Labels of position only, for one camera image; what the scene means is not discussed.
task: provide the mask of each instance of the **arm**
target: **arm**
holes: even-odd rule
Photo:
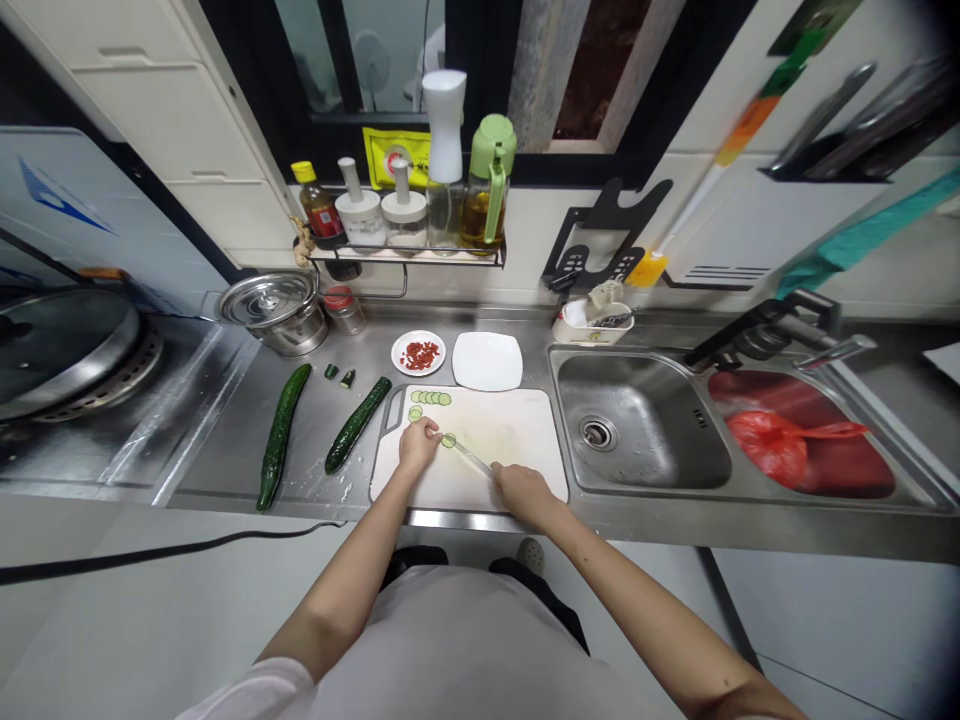
[[[529,468],[493,464],[504,505],[550,538],[688,718],[805,716],[668,590],[584,525]]]
[[[410,494],[433,460],[442,433],[424,417],[400,438],[400,464],[383,492],[320,573],[257,662],[298,660],[316,682],[356,642],[397,544]]]

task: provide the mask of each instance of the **dark pants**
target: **dark pants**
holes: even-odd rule
[[[390,564],[387,566],[387,572],[383,577],[383,584],[380,589],[383,590],[398,577],[403,575],[408,568],[416,565],[449,565],[447,553],[443,548],[431,547],[429,545],[414,545],[413,547],[400,548],[394,551],[390,558]],[[590,649],[587,647],[587,639],[583,636],[583,628],[580,627],[580,618],[577,613],[560,602],[560,599],[553,594],[553,590],[542,577],[531,572],[525,565],[517,562],[513,558],[500,558],[490,563],[490,572],[500,575],[509,575],[519,582],[537,598],[546,605],[547,610],[552,612],[560,624],[563,625],[574,639],[580,643],[583,651],[589,655]]]

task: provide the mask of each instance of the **pot lid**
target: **pot lid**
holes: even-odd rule
[[[314,297],[313,276],[269,273],[241,280],[220,298],[220,318],[248,328],[275,325],[293,316]]]

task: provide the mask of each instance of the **teal cloth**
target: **teal cloth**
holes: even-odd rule
[[[960,165],[875,215],[841,230],[820,244],[813,255],[784,273],[777,288],[783,299],[797,288],[816,290],[838,272],[849,270],[888,238],[919,220],[960,189]]]

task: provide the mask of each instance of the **white shirt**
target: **white shirt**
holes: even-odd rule
[[[319,685],[296,660],[272,658],[179,720],[635,720],[642,707],[630,681],[513,578],[418,566],[380,593]]]

